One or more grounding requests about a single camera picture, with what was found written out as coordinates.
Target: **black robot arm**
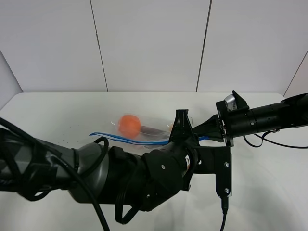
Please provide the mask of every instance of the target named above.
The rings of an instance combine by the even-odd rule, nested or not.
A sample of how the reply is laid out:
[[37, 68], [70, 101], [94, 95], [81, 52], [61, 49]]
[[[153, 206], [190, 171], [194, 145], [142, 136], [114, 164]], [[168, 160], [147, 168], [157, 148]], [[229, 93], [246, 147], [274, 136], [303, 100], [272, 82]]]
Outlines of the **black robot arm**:
[[[307, 125], [308, 94], [249, 109], [233, 92], [216, 105], [218, 115], [194, 128], [188, 110], [177, 110], [168, 144], [143, 156], [109, 148], [106, 138], [78, 150], [64, 148], [37, 140], [0, 118], [8, 129], [0, 128], [0, 190], [18, 192], [30, 201], [54, 189], [68, 190], [77, 202], [92, 203], [104, 230], [109, 230], [99, 204], [114, 204], [116, 221], [126, 224], [138, 211], [151, 211], [180, 190], [188, 191], [193, 174], [215, 174], [225, 222], [233, 137]], [[225, 141], [226, 146], [201, 147], [201, 136]], [[123, 205], [131, 206], [124, 216]]]

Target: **orange object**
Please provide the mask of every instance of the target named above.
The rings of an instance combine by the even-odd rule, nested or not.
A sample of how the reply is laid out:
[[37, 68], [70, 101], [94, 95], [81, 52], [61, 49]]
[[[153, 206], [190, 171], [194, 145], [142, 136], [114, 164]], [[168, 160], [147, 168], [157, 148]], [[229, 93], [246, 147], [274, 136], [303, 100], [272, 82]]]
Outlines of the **orange object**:
[[119, 131], [127, 138], [135, 138], [140, 129], [140, 120], [135, 115], [124, 115], [119, 121]]
[[173, 123], [170, 124], [170, 127], [169, 127], [169, 131], [170, 131], [170, 132], [172, 131], [172, 128], [173, 128]]

